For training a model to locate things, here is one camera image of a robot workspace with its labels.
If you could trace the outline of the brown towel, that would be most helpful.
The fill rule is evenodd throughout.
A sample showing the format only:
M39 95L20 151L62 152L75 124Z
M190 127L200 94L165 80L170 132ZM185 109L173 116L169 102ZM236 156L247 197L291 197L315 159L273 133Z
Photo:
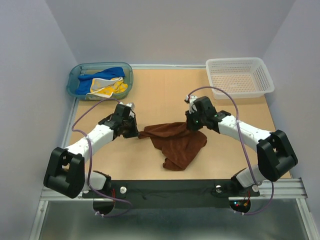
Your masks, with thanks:
M150 138L165 157L162 167L176 172L184 171L207 144L206 135L188 130L186 122L149 125L139 132L138 138Z

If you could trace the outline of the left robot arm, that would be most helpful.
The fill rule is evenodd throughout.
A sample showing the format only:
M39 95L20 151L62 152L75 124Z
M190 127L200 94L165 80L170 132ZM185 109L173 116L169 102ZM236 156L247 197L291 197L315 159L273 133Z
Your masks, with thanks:
M85 172L85 163L93 163L93 155L122 136L139 135L133 103L119 103L114 113L103 118L94 129L66 148L56 147L50 155L43 185L71 199L92 188L100 197L112 191L111 177L100 171Z

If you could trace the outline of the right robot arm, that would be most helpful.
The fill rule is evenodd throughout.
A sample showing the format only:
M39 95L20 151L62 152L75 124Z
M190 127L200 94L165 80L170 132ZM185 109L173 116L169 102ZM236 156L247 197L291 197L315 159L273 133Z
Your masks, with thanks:
M186 96L189 109L185 112L187 129L198 131L204 127L238 140L243 148L250 147L257 154L257 164L236 173L230 182L231 192L242 195L249 187L264 180L276 182L298 164L298 158L285 132L259 129L238 120L229 112L216 111L207 96Z

